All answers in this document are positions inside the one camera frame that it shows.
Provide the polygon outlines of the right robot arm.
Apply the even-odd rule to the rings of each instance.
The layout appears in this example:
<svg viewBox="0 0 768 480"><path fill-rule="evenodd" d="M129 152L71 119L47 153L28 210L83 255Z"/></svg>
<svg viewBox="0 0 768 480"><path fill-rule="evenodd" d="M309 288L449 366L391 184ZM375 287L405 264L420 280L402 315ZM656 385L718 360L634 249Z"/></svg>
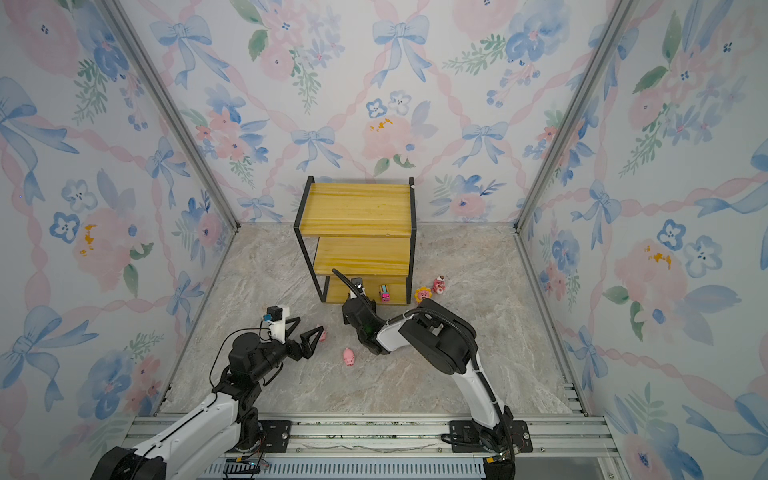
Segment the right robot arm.
<svg viewBox="0 0 768 480"><path fill-rule="evenodd" d="M342 305L342 315L343 322L355 329L358 340L371 353L387 355L411 347L453 379L470 408L471 421L467 434L447 433L441 436L443 442L456 449L513 452L514 417L485 373L472 325L431 299L399 317L384 320L372 300L353 296Z"/></svg>

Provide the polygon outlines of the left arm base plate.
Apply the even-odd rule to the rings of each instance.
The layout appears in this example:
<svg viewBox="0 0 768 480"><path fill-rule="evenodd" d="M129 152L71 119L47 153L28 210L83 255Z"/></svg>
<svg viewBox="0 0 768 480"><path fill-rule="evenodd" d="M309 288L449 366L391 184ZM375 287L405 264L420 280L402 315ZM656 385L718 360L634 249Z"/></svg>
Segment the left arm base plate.
<svg viewBox="0 0 768 480"><path fill-rule="evenodd" d="M291 436L289 420L249 420L240 424L238 442L232 452L241 454L286 453Z"/></svg>

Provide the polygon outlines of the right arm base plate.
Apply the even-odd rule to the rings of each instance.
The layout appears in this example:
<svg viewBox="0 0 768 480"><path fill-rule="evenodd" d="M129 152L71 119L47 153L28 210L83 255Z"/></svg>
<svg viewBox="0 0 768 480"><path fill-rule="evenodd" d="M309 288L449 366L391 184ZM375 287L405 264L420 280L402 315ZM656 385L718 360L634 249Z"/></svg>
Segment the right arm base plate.
<svg viewBox="0 0 768 480"><path fill-rule="evenodd" d="M534 450L528 425L522 420L512 420L506 427L499 424L494 429L472 420L453 420L448 428L441 440L449 444L454 453L502 454L512 450L518 454Z"/></svg>

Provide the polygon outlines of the colourful robot toy pink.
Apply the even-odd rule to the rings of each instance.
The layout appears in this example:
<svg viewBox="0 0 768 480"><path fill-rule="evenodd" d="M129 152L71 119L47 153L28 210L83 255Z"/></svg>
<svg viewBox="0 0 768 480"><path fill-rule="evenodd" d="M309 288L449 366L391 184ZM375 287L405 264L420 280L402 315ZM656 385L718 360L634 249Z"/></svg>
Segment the colourful robot toy pink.
<svg viewBox="0 0 768 480"><path fill-rule="evenodd" d="M391 301L389 287L386 284L381 284L379 286L379 296L383 303L389 303Z"/></svg>

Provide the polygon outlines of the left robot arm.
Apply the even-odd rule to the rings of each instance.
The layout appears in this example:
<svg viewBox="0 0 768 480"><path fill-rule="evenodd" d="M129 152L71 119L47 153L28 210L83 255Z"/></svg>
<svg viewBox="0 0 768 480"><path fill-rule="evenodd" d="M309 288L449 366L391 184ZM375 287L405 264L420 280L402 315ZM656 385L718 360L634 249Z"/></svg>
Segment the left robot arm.
<svg viewBox="0 0 768 480"><path fill-rule="evenodd" d="M114 447L98 461L93 479L195 479L213 462L235 449L252 452L265 432L255 402L263 378L278 372L284 361L313 356L324 328L317 326L297 340L290 334L300 319L291 318L283 337L260 337L257 329L241 329L211 393L196 409L150 439L131 448Z"/></svg>

